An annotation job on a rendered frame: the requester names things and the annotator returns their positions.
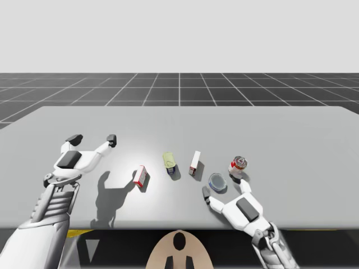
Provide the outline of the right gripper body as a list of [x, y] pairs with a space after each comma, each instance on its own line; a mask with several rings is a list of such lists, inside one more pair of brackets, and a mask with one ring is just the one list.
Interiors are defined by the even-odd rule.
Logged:
[[264, 232], [271, 226], [263, 216], [263, 207], [251, 193], [244, 193], [224, 205], [222, 214], [236, 229], [245, 233]]

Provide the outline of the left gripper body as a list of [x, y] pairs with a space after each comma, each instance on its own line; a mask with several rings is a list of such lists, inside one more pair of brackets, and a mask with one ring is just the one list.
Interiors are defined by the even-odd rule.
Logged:
[[67, 150], [61, 153], [54, 164], [53, 175], [72, 178], [91, 172], [98, 165], [98, 153], [95, 151]]

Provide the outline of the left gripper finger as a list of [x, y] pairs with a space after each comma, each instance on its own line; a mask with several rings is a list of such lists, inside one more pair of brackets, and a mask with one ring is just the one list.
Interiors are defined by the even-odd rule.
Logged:
[[65, 143], [61, 146], [61, 153], [65, 153], [67, 151], [75, 151], [77, 146], [81, 143], [83, 139], [83, 135], [75, 134], [68, 139], [65, 140]]
[[107, 140], [97, 147], [94, 151], [99, 154], [101, 157], [108, 156], [112, 150], [117, 146], [117, 136], [115, 134], [110, 134], [107, 136]]

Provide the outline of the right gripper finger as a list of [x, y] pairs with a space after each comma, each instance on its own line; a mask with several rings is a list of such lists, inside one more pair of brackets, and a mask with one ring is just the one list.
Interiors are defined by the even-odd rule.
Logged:
[[202, 187], [202, 195], [207, 205], [215, 212], [222, 212], [224, 208], [224, 203], [220, 200], [214, 198], [208, 187]]
[[233, 181], [235, 189], [238, 190], [240, 194], [252, 192], [249, 182], [245, 180], [242, 174], [230, 174], [229, 176]]

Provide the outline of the blue flat can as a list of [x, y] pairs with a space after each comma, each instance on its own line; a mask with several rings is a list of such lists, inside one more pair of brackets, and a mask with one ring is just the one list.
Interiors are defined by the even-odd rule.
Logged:
[[226, 189], [227, 183], [221, 174], [213, 173], [209, 177], [209, 186], [212, 190], [214, 190], [216, 192], [222, 192]]

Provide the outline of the red and white can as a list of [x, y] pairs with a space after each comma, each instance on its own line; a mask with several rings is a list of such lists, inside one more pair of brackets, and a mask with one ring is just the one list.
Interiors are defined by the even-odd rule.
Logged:
[[236, 179], [241, 179], [242, 171], [244, 169], [246, 169], [247, 165], [248, 165], [248, 162], [244, 157], [236, 156], [231, 161], [231, 163], [228, 167], [228, 172], [229, 172], [230, 176], [232, 176]]

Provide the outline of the green and blue rectangular can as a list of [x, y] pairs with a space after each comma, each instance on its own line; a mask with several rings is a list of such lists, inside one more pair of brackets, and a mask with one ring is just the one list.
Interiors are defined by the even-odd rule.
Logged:
[[163, 161], [164, 161], [164, 166], [167, 170], [167, 173], [169, 175], [173, 175], [176, 171], [176, 162], [174, 159], [174, 155], [172, 152], [164, 152], [163, 153]]

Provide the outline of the red and white carton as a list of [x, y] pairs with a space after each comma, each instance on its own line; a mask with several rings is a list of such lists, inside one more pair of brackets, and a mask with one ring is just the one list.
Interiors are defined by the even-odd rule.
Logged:
[[195, 175], [195, 173], [196, 173], [197, 166], [198, 166], [198, 163], [199, 163], [200, 154], [201, 154], [200, 151], [195, 151], [195, 153], [194, 153], [194, 156], [192, 158], [191, 165], [190, 165], [190, 168], [189, 168], [189, 172], [188, 172], [190, 175]]
[[140, 165], [133, 178], [133, 183], [142, 188], [149, 177], [149, 173], [144, 165]]

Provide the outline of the tan robot part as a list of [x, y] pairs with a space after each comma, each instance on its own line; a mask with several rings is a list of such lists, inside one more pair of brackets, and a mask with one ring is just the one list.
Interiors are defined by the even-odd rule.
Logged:
[[176, 230], [157, 242], [145, 269], [214, 269], [202, 242], [193, 234]]

